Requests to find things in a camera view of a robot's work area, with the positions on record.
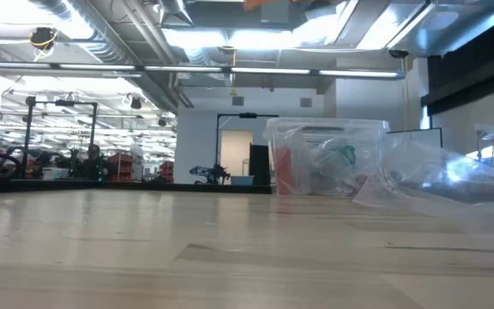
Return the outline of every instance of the plastic bag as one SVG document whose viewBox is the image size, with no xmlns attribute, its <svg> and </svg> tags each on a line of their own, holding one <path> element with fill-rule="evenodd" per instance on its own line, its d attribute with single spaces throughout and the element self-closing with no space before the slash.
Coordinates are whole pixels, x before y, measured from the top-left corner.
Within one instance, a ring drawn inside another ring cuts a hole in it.
<svg viewBox="0 0 494 309">
<path fill-rule="evenodd" d="M 354 202 L 444 211 L 494 205 L 494 167 L 447 149 L 405 141 L 382 160 Z"/>
</svg>

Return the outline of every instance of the doorway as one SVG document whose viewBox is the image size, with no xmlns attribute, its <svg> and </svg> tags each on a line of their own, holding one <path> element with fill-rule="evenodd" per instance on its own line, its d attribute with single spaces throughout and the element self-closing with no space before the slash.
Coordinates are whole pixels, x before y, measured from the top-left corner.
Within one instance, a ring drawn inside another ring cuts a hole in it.
<svg viewBox="0 0 494 309">
<path fill-rule="evenodd" d="M 220 165 L 232 176 L 249 176 L 250 145 L 253 131 L 223 130 L 220 135 Z"/>
</svg>

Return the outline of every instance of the wooden tabletop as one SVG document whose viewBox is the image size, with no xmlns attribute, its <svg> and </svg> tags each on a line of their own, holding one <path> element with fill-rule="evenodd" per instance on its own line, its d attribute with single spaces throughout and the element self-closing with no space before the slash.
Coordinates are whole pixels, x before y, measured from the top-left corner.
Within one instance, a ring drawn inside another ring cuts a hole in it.
<svg viewBox="0 0 494 309">
<path fill-rule="evenodd" d="M 494 308 L 494 217 L 314 197 L 0 194 L 0 308 Z"/>
</svg>

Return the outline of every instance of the black panel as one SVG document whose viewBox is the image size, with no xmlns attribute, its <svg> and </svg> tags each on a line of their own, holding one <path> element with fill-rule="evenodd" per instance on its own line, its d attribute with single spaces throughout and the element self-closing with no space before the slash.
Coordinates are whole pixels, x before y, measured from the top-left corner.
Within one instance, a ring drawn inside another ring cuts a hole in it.
<svg viewBox="0 0 494 309">
<path fill-rule="evenodd" d="M 250 145 L 249 175 L 255 176 L 253 185 L 270 185 L 268 146 Z"/>
<path fill-rule="evenodd" d="M 457 51 L 428 58 L 429 90 L 422 105 L 443 112 L 494 93 L 494 27 Z"/>
<path fill-rule="evenodd" d="M 474 102 L 489 94 L 494 94 L 494 77 L 470 87 L 463 88 L 443 99 L 435 100 L 431 105 L 428 105 L 428 114 L 434 115 L 439 112 L 445 112 L 455 107 Z"/>
<path fill-rule="evenodd" d="M 271 194 L 269 186 L 257 185 L 179 185 L 155 183 L 114 183 L 78 180 L 11 180 L 0 181 L 0 193 L 28 191 L 59 191 L 86 189 L 147 190 L 147 191 L 188 191 L 213 193 Z"/>
</svg>

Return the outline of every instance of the plastic bin lid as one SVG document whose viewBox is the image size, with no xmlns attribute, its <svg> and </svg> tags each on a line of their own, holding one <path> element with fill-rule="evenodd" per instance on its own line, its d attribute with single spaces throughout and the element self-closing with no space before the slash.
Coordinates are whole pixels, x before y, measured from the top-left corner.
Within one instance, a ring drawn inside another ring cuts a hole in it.
<svg viewBox="0 0 494 309">
<path fill-rule="evenodd" d="M 366 129 L 390 131 L 389 122 L 385 120 L 344 119 L 344 118 L 271 118 L 266 124 L 266 133 L 273 134 L 278 129 L 290 130 L 298 127 L 312 129 Z"/>
</svg>

